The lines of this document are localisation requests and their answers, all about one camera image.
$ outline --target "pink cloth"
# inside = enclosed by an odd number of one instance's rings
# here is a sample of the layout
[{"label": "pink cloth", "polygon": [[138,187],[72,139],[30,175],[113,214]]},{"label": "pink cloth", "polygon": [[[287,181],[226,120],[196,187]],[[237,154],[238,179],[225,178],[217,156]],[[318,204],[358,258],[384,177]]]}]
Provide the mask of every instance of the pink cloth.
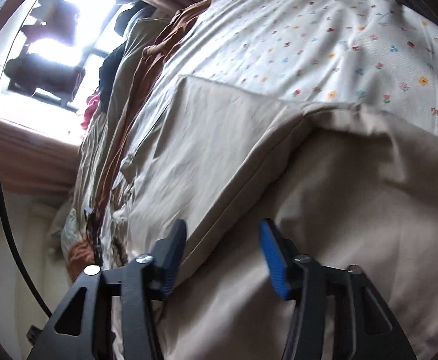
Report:
[{"label": "pink cloth", "polygon": [[88,107],[84,111],[84,121],[81,123],[81,127],[83,128],[83,130],[88,129],[92,116],[99,106],[99,101],[99,93],[94,93],[93,95],[90,95],[86,100]]}]

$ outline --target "bed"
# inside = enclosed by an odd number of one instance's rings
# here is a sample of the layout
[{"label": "bed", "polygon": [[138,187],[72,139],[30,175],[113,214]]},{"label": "bed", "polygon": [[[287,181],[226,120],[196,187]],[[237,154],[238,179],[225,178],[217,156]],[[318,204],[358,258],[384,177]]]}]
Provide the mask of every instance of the bed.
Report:
[{"label": "bed", "polygon": [[[157,312],[165,358],[280,357],[293,305],[259,249],[272,218],[322,264],[360,264],[431,359],[438,26],[394,0],[210,0],[139,21],[81,147],[69,273],[124,265],[176,218],[188,242]],[[332,335],[329,320],[328,351]]]}]

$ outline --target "screw head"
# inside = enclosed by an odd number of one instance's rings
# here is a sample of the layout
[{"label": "screw head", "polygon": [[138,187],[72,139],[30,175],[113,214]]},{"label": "screw head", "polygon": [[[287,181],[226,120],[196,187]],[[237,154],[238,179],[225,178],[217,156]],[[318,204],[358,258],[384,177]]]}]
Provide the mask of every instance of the screw head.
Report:
[{"label": "screw head", "polygon": [[358,265],[350,265],[347,267],[347,270],[353,275],[362,275],[364,273],[364,270]]},{"label": "screw head", "polygon": [[84,268],[84,273],[89,276],[97,275],[101,271],[101,267],[98,265],[88,265]]},{"label": "screw head", "polygon": [[151,263],[154,261],[154,257],[151,254],[141,254],[140,256],[136,257],[136,261],[139,264]]},{"label": "screw head", "polygon": [[299,256],[297,256],[294,261],[297,261],[298,263],[301,264],[308,264],[311,262],[311,257],[308,256],[307,254],[300,254]]}]

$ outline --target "beige bedsheet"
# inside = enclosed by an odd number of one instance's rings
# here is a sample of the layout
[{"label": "beige bedsheet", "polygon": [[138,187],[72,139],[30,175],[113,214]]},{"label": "beige bedsheet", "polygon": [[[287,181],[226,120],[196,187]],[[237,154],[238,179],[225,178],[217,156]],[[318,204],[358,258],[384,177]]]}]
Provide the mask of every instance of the beige bedsheet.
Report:
[{"label": "beige bedsheet", "polygon": [[259,249],[267,217],[322,264],[363,266],[418,358],[435,354],[438,137],[366,105],[283,102],[183,76],[123,161],[102,228],[111,268],[112,236],[132,259],[187,221],[178,287],[158,319],[166,359],[281,357],[293,303],[274,293]]},{"label": "beige bedsheet", "polygon": [[132,27],[127,39],[124,57],[116,73],[108,111],[99,107],[91,120],[88,133],[81,144],[80,163],[74,188],[73,205],[69,220],[62,232],[62,251],[67,260],[70,247],[85,233],[84,207],[92,207],[106,156],[116,127],[129,98],[129,92],[145,46],[169,23],[169,19],[142,19]]}]

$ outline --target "blue gripper pad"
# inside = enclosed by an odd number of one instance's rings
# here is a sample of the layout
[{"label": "blue gripper pad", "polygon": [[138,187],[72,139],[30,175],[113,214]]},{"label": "blue gripper pad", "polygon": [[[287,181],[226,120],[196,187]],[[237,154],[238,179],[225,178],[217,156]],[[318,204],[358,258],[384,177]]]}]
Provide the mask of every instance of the blue gripper pad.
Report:
[{"label": "blue gripper pad", "polygon": [[288,268],[293,261],[288,240],[282,237],[271,219],[259,223],[259,239],[274,289],[283,300],[290,300],[292,288],[288,282]]}]

